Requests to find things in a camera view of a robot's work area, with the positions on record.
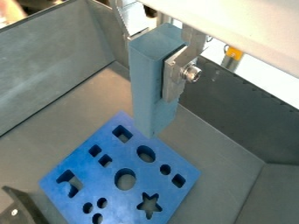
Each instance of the gray bin floor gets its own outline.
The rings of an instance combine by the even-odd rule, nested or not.
[[[119,110],[132,115],[127,77],[114,62],[0,138],[0,186],[28,192],[51,223],[66,221],[38,181]],[[234,223],[265,162],[182,106],[160,138],[202,171],[168,223]]]

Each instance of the blue shape sorter board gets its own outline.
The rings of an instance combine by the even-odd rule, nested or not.
[[[70,224],[164,224],[198,169],[119,112],[40,181]]]

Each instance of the black object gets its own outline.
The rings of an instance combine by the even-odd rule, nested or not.
[[[26,192],[14,188],[3,187],[7,194],[14,199],[14,204],[0,213],[2,224],[48,224],[43,213]]]

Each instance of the white panel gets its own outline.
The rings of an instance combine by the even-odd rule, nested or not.
[[[298,0],[139,0],[299,78]]]

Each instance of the star-shaped hole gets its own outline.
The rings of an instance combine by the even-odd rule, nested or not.
[[[150,196],[146,192],[143,193],[143,202],[136,206],[138,210],[144,210],[146,218],[152,219],[154,212],[162,212],[163,208],[158,205],[156,201],[159,194]]]

